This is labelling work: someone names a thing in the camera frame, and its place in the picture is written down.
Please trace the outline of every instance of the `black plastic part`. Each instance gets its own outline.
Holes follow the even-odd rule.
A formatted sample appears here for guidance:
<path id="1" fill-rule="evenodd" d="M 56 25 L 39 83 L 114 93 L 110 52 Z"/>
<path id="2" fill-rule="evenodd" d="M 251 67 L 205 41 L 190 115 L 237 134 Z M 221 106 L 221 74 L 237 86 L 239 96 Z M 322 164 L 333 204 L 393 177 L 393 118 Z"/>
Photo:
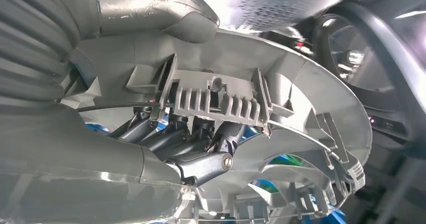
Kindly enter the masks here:
<path id="1" fill-rule="evenodd" d="M 215 152 L 228 152 L 234 155 L 239 143 L 243 139 L 246 125 L 223 122 L 215 133 L 210 146 L 214 146 Z"/>
<path id="2" fill-rule="evenodd" d="M 330 51 L 327 49 L 328 44 L 319 42 L 318 39 L 325 39 L 324 34 L 327 34 L 327 32 L 324 32 L 324 28 L 322 28 L 323 23 L 328 19 L 336 17 L 342 17 L 351 25 L 355 26 L 368 45 L 373 47 L 373 50 L 378 59 L 380 59 L 381 63 L 385 65 L 384 69 L 395 88 L 395 96 L 397 101 L 396 99 L 383 96 L 381 97 L 376 93 L 372 93 L 372 96 L 363 96 L 362 93 L 360 94 L 358 92 L 356 93 L 357 97 L 364 105 L 372 105 L 372 103 L 365 103 L 365 101 L 368 100 L 367 98 L 369 98 L 369 101 L 372 101 L 373 99 L 374 104 L 376 104 L 378 110 L 383 111 L 389 110 L 387 108 L 383 108 L 382 104 L 384 102 L 398 102 L 398 109 L 392 110 L 399 111 L 403 115 L 403 119 L 405 120 L 404 125 L 407 129 L 406 131 L 408 140 L 408 143 L 400 148 L 399 151 L 409 157 L 426 159 L 426 132 L 424 131 L 424 126 L 426 125 L 426 113 L 419 105 L 419 102 L 415 98 L 410 86 L 407 83 L 407 80 L 398 68 L 399 65 L 404 63 L 397 63 L 386 47 L 386 45 L 392 44 L 393 42 L 382 42 L 379 39 L 379 34 L 393 38 L 392 40 L 397 41 L 397 44 L 399 44 L 399 37 L 396 36 L 396 34 L 386 25 L 385 22 L 381 21 L 379 18 L 377 18 L 377 16 L 369 12 L 368 9 L 358 4 L 357 2 L 343 1 L 342 3 L 330 8 L 326 15 L 323 16 L 318 23 L 318 29 L 315 31 L 316 36 L 314 38 L 314 45 L 316 47 L 315 53 L 317 62 L 319 64 L 325 64 L 324 67 L 326 67 L 331 72 L 334 71 L 334 74 L 336 71 L 327 65 L 327 62 L 330 62 L 331 59 L 329 56 Z M 381 26 L 383 26 L 381 27 L 381 32 L 372 30 L 372 24 L 377 24 L 378 22 L 380 22 Z M 410 53 L 410 51 L 407 49 L 401 49 L 400 53 L 402 52 L 406 52 L 408 54 Z"/>

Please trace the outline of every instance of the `silver curved panel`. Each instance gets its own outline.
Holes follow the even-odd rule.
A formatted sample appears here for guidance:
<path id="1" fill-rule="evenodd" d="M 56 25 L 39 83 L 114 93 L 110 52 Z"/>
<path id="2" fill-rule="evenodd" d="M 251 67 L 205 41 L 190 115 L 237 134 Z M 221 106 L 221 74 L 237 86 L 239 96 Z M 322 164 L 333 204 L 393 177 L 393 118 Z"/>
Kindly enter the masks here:
<path id="1" fill-rule="evenodd" d="M 283 29 L 340 0 L 205 0 L 221 20 L 221 28 L 240 32 Z"/>

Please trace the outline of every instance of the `grey plastic shell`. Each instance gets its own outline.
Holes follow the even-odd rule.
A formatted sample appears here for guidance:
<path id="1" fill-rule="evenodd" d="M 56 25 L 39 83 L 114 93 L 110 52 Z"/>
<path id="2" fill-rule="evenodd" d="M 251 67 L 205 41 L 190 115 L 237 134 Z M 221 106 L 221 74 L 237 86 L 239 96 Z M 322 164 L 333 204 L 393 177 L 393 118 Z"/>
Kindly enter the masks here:
<path id="1" fill-rule="evenodd" d="M 163 102 L 166 100 L 163 96 L 167 96 L 167 86 L 173 84 L 173 75 L 179 72 L 185 73 L 186 78 L 176 80 L 183 79 L 191 88 L 208 89 L 204 76 L 210 79 L 225 76 L 243 82 L 243 87 L 235 90 L 241 95 L 255 89 L 260 82 L 268 90 L 264 91 L 263 101 L 271 116 L 263 130 L 270 134 L 270 139 L 259 135 L 243 142 L 233 156 L 232 169 L 198 188 L 200 208 L 205 211 L 238 216 L 235 208 L 250 205 L 254 199 L 263 201 L 269 209 L 286 209 L 299 200 L 293 196 L 290 203 L 284 203 L 280 201 L 284 197 L 297 195 L 301 200 L 314 192 L 318 200 L 340 205 L 364 185 L 362 164 L 371 147 L 371 127 L 364 108 L 335 76 L 289 48 L 219 31 L 212 41 L 197 45 L 161 32 L 146 32 L 82 42 L 79 49 L 94 63 L 102 89 L 102 96 L 81 106 L 120 106 L 154 98 L 158 100 L 156 107 L 172 106 Z M 161 78 L 154 78 L 155 73 Z M 219 85 L 222 84 L 210 84 L 210 88 Z M 256 93 L 253 96 L 261 99 Z M 283 176 L 272 178 L 267 164 L 281 154 L 299 156 L 308 169 L 290 176 L 295 172 L 286 167 L 275 168 Z M 281 192 L 271 197 L 272 205 L 248 186 L 262 178 L 271 178 L 281 187 Z M 330 188 L 331 182 L 336 182 L 339 188 L 336 194 Z M 300 215 L 316 216 L 332 211 L 323 201 L 321 211 L 315 213 L 309 206 L 298 205 L 296 209 Z"/>
<path id="2" fill-rule="evenodd" d="M 129 3 L 134 1 L 146 4 L 136 8 Z M 23 222 L 105 223 L 111 216 L 104 216 L 104 220 L 84 219 L 93 211 L 84 209 L 84 205 L 73 214 L 56 212 L 55 205 L 49 205 L 48 208 L 53 209 L 47 211 L 54 217 L 18 206 L 20 201 L 54 203 L 51 201 L 62 199 L 80 203 L 77 200 L 89 200 L 97 195 L 105 200 L 126 200 L 131 196 L 132 188 L 125 180 L 122 188 L 108 191 L 88 188 L 91 181 L 103 173 L 130 176 L 135 185 L 144 179 L 180 183 L 179 175 L 148 149 L 90 131 L 76 110 L 57 100 L 64 96 L 61 82 L 69 70 L 70 54 L 81 40 L 151 29 L 163 30 L 188 42 L 210 40 L 216 33 L 218 18 L 202 0 L 0 0 L 0 4 L 0 170 L 13 173 L 4 175 L 2 181 L 16 181 L 16 187 L 10 192 L 7 188 L 2 192 L 1 200 L 6 200 L 8 211 L 1 212 L 1 219 L 13 217 L 8 216 L 12 214 L 18 215 Z M 189 23 L 198 24 L 198 27 L 191 29 Z M 101 96 L 98 83 L 98 79 L 94 79 L 88 92 L 73 96 L 68 102 L 79 103 Z M 32 182 L 31 174 L 29 181 L 25 181 L 28 178 L 24 173 L 37 173 L 42 166 L 48 166 L 52 171 L 50 175 L 65 181 Z M 94 176 L 74 182 L 71 190 L 67 186 L 73 181 L 67 182 L 64 173 L 57 171 L 62 168 Z M 55 192 L 61 189 L 68 191 Z M 112 208 L 111 214 L 124 219 L 108 221 L 137 217 L 125 215 L 128 209 L 121 208 L 120 203 L 104 208 Z M 159 217 L 162 211 L 175 206 L 176 203 L 170 201 L 159 202 L 150 214 Z M 133 211 L 133 214 L 138 213 L 137 209 Z"/>

